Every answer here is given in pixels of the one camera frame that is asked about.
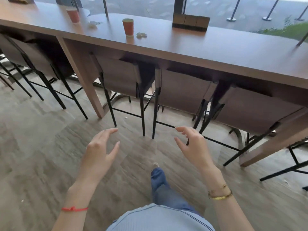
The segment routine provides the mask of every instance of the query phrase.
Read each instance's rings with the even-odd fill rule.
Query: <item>person's left hand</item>
[[[81,159],[76,181],[97,185],[105,176],[120,148],[120,142],[117,142],[113,150],[107,155],[107,140],[110,134],[117,131],[117,128],[111,128],[101,131],[94,136]]]

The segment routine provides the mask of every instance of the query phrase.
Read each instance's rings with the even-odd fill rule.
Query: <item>table top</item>
[[[135,37],[125,36],[122,19],[134,19]],[[0,25],[187,63],[308,89],[308,44],[251,32],[208,27],[206,33],[172,28],[172,22],[110,13],[71,23],[66,7],[0,0]],[[89,28],[89,21],[101,22]],[[147,38],[137,39],[142,32]]]

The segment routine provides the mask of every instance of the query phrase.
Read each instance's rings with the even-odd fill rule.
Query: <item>blue jeans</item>
[[[165,173],[161,168],[153,169],[151,173],[151,183],[153,203],[165,205],[177,210],[190,211],[199,215],[193,206],[189,205],[180,194],[170,188]]]

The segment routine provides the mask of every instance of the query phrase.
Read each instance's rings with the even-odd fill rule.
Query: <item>paper cup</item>
[[[126,36],[134,36],[134,20],[131,18],[123,19],[123,26]]]
[[[78,11],[75,7],[67,8],[66,11],[67,11],[72,23],[79,23],[79,21],[80,21],[79,14],[78,14]]]

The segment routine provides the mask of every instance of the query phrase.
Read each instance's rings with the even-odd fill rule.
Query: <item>table leg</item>
[[[282,124],[276,130],[276,133],[275,137],[264,144],[247,152],[247,154],[241,155],[240,165],[247,167],[308,136],[308,114]]]
[[[97,116],[103,118],[105,116],[103,106],[99,101],[93,82],[98,78],[98,73],[94,73],[95,66],[93,65],[89,52],[83,49],[82,46],[76,46],[75,42],[68,39],[57,37],[67,59],[69,60],[73,70],[75,71],[80,84],[82,85],[88,99],[90,100]]]

